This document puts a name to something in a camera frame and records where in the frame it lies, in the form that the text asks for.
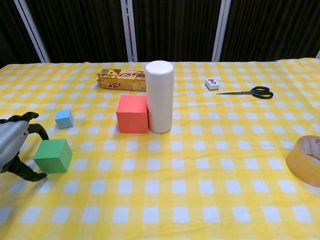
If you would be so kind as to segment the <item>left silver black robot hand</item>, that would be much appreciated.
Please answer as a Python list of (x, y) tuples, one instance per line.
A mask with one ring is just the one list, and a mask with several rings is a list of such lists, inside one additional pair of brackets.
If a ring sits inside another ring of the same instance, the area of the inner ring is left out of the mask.
[(8, 119), (0, 120), (0, 172), (10, 172), (29, 181), (38, 182), (47, 177), (46, 173), (37, 173), (20, 160), (19, 153), (22, 145), (30, 134), (38, 134), (42, 140), (48, 140), (49, 136), (42, 125), (30, 124), (30, 120), (36, 119), (39, 114), (26, 112), (23, 115), (13, 115)]

